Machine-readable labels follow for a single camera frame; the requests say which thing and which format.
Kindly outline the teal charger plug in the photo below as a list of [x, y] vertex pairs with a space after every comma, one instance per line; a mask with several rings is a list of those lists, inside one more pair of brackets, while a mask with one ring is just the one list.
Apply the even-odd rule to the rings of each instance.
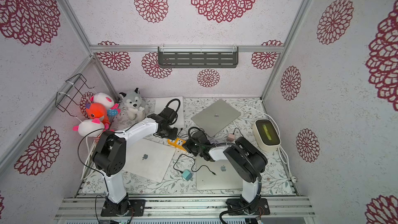
[[189, 170], [184, 170], [181, 174], [182, 178], [186, 181], [190, 181], [193, 174]]

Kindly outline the pink charger plug purple strip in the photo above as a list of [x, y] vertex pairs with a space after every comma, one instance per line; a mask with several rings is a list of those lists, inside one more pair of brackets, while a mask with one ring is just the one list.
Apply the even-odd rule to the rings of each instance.
[[235, 134], [228, 134], [228, 136], [227, 136], [228, 142], [234, 142], [235, 140], [236, 140]]

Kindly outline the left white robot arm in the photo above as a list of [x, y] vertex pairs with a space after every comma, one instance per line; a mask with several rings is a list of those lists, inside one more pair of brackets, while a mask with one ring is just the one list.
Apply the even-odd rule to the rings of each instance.
[[121, 171], [125, 166], [126, 150], [129, 145], [154, 135], [163, 139], [177, 138], [178, 129], [173, 127], [177, 121], [176, 110], [165, 107], [159, 114], [148, 115], [147, 118], [120, 131], [99, 129], [101, 135], [92, 155], [95, 171], [104, 176], [107, 187], [107, 199], [119, 204], [127, 198]]

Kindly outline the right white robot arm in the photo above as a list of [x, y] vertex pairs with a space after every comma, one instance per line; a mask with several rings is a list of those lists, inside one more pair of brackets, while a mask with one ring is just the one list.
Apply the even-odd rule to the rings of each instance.
[[198, 127], [191, 127], [187, 131], [188, 140], [183, 144], [184, 149], [208, 162], [228, 161], [243, 180], [241, 198], [252, 204], [260, 198], [262, 175], [267, 158], [245, 137], [240, 136], [236, 141], [212, 144], [205, 132]]

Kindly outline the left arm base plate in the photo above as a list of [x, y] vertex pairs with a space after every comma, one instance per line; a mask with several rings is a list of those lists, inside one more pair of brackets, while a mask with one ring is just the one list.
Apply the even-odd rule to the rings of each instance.
[[144, 213], [145, 204], [146, 200], [144, 199], [122, 200], [118, 204], [106, 199], [101, 211], [101, 217], [141, 217]]

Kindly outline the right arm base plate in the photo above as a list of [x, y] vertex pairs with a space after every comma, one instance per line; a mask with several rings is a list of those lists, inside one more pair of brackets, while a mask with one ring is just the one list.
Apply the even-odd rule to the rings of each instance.
[[229, 215], [270, 215], [268, 201], [265, 198], [254, 200], [249, 204], [243, 198], [227, 199], [226, 201]]

